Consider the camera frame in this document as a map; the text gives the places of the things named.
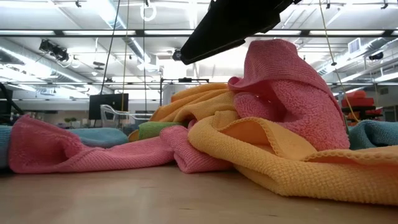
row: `computer monitor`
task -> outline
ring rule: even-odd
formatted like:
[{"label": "computer monitor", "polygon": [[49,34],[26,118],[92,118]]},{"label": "computer monitor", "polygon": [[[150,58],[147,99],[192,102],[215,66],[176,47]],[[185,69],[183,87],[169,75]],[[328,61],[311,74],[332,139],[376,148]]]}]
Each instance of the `computer monitor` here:
[{"label": "computer monitor", "polygon": [[113,109],[118,111],[128,111],[129,94],[125,93],[123,96],[123,109],[122,94],[91,95],[88,108],[88,119],[101,119],[101,105],[110,105]]}]

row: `air vent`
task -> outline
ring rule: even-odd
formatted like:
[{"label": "air vent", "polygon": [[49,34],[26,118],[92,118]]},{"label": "air vent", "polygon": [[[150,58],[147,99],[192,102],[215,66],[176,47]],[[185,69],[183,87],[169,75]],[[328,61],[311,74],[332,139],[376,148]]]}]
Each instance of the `air vent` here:
[{"label": "air vent", "polygon": [[350,54],[353,54],[357,51],[359,51],[361,48],[361,39],[357,38],[353,41],[351,41],[350,43],[348,43],[348,51]]},{"label": "air vent", "polygon": [[388,94],[388,87],[381,88],[380,89],[380,95],[386,95],[386,94]]}]

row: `ceiling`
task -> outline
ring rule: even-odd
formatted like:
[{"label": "ceiling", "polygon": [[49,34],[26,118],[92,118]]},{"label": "ceiling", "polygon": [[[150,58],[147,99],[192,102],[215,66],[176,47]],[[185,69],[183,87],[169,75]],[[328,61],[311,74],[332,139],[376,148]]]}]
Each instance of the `ceiling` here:
[{"label": "ceiling", "polygon": [[[75,1],[48,0],[48,1],[0,1],[0,29],[110,29],[109,25],[101,17],[99,6],[107,0],[79,1],[81,7],[75,5]],[[151,6],[156,8],[156,15],[150,21],[144,21],[141,17],[141,6],[143,1],[120,1],[119,16],[128,26],[128,29],[194,29],[202,20],[208,9],[208,0],[152,0]],[[388,7],[381,9],[384,1],[350,1],[330,0],[331,7],[326,8],[326,1],[323,1],[323,12],[328,29],[398,29],[398,5],[397,1],[386,1]],[[150,17],[153,9],[146,9],[145,16]],[[303,0],[299,5],[291,5],[280,14],[281,22],[275,29],[323,29],[322,15],[320,13],[318,0]],[[96,48],[95,38],[56,38],[56,37],[3,37],[14,44],[22,47],[18,52],[21,55],[30,57],[33,52],[42,55],[39,45],[42,39],[48,39],[51,43],[67,49],[71,58],[66,63],[66,72],[77,74],[84,78],[84,81],[92,80],[102,82],[104,71],[94,68],[94,61],[106,63],[107,53],[111,44],[111,38],[98,38]],[[211,58],[204,59],[193,65],[185,66],[181,62],[174,62],[171,54],[175,49],[181,48],[188,37],[136,37],[135,40],[149,55],[156,55],[156,64],[162,67],[160,71],[144,70],[137,67],[141,62],[135,53],[126,47],[122,38],[114,38],[110,49],[111,56],[106,72],[107,78],[121,82],[125,74],[129,82],[142,82],[144,75],[147,82],[159,82],[160,74],[164,78],[210,78],[213,82],[226,82],[232,76],[243,76],[243,64],[245,54],[250,42],[254,40],[272,39],[269,37],[249,37],[246,43],[236,49],[223,52]],[[296,44],[298,54],[305,58],[313,68],[319,70],[331,59],[327,41],[325,38],[283,38]],[[330,38],[331,51],[334,56],[348,50],[348,43],[355,38]],[[370,61],[364,57],[352,60],[352,63],[339,68],[342,78],[361,72],[365,69],[393,60],[397,57],[397,42],[383,48],[384,59]],[[57,67],[56,60],[44,55],[36,63],[42,63],[48,67]],[[395,65],[389,65],[393,71]],[[373,72],[373,77],[381,75],[380,71]],[[364,74],[352,80],[365,82],[369,74]],[[335,74],[324,76],[327,82],[337,82]],[[120,89],[121,86],[110,86],[110,90]],[[144,85],[127,86],[126,88],[141,89]],[[135,92],[138,98],[143,91]]]}]

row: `wooden table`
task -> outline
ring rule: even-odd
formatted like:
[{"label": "wooden table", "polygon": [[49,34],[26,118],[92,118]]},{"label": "wooden table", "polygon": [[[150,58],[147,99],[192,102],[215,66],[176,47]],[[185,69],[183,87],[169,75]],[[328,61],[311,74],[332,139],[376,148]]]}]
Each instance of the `wooden table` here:
[{"label": "wooden table", "polygon": [[85,174],[1,175],[0,222],[397,223],[398,208],[281,197],[237,172],[175,166]]}]

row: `blue towel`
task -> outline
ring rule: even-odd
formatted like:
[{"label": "blue towel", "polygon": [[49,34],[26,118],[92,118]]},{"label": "blue towel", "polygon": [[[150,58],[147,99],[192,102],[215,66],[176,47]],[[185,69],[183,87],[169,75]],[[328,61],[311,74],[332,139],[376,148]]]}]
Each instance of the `blue towel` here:
[{"label": "blue towel", "polygon": [[11,126],[0,125],[0,169],[8,167],[8,142]]},{"label": "blue towel", "polygon": [[91,147],[109,148],[129,142],[127,136],[115,128],[81,128],[69,131],[77,134],[81,143]]},{"label": "blue towel", "polygon": [[398,145],[398,123],[361,121],[349,131],[350,149]]}]

